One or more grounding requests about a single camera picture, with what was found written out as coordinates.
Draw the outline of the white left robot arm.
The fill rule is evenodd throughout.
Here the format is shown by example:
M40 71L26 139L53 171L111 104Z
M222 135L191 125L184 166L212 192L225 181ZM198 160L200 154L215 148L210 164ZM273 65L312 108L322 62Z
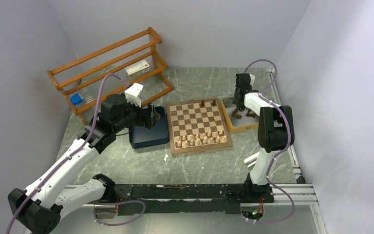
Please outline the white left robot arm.
M92 122L73 141L64 155L42 176L25 189L15 188L8 195L12 218L6 228L10 233L15 221L34 234L48 234L71 212L93 201L115 200L115 183L103 174L72 190L66 186L72 176L99 156L116 134L133 125L152 129L160 115L154 105L141 106L139 95L113 94L97 99Z

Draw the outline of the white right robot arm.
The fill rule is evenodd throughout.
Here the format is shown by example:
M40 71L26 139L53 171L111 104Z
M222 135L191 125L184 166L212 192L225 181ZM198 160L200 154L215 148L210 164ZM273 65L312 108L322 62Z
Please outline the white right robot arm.
M254 202L262 195L259 185L270 184L270 171L277 158L295 141L293 111L288 105L279 105L267 99L252 85L255 77L249 73L236 75L235 92L232 103L236 109L232 115L241 118L238 112L248 111L259 117L258 143L261 147L249 176L252 181L243 189L247 201Z

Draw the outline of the wooden chess board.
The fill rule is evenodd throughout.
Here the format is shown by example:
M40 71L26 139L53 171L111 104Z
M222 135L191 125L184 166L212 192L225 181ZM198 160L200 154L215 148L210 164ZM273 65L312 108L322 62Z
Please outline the wooden chess board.
M201 108L201 100L205 101L205 107ZM211 106L213 100L216 100L216 106ZM187 134L197 134L224 130L230 137L226 125L225 117L222 112L222 105L219 98L207 98L172 102L166 104L165 108L168 121L169 142L171 154L173 156L182 156L186 154L204 153L209 151L224 150L232 147L211 148L210 146L199 146L182 149L175 149L173 145L173 132L184 131Z

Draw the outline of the light chess pieces row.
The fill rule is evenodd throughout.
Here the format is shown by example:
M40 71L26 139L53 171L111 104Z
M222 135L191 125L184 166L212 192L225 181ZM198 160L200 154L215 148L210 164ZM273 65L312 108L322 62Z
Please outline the light chess pieces row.
M192 149L193 147L199 146L210 146L211 148L231 146L230 137L224 130L197 134L187 134L184 131L174 131L172 140L175 149Z

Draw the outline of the blue metal tin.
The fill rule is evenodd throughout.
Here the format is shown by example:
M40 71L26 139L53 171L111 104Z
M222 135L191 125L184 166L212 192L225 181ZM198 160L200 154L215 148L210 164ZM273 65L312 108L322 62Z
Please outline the blue metal tin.
M169 142L166 111L163 106L154 107L160 115L153 129L133 125L130 128L129 143L133 149L162 145Z

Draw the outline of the white red box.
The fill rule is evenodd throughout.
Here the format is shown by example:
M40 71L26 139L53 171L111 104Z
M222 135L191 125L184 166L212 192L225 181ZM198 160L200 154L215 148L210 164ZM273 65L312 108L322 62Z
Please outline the white red box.
M140 60L124 68L129 78L135 78L147 73L150 70L150 64L145 60Z

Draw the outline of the orange wooden rack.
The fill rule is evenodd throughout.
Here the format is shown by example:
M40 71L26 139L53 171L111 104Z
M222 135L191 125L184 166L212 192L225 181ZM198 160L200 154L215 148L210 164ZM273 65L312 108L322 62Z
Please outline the orange wooden rack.
M141 98L146 105L166 95L174 89L172 82L165 77L168 63L160 55L157 45L162 37L152 28L136 33L102 49L62 65L47 74L54 87L62 93L72 113L86 125L95 107L99 85L107 74L122 77L130 84L140 83L145 95ZM145 59L150 70L141 76L129 78L125 67ZM72 105L70 96L81 94L83 102Z

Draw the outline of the blue small object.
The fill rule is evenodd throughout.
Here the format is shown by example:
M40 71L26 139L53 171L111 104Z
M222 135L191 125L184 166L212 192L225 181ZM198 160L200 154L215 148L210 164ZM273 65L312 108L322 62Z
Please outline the blue small object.
M81 94L74 94L70 96L70 102L72 105L79 105L83 102L83 97Z

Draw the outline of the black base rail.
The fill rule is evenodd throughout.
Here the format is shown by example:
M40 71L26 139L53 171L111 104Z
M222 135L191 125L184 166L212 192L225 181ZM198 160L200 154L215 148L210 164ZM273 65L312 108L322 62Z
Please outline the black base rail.
M273 203L269 184L116 184L108 186L98 199L101 203L143 201L147 214L223 212L240 215L245 203Z

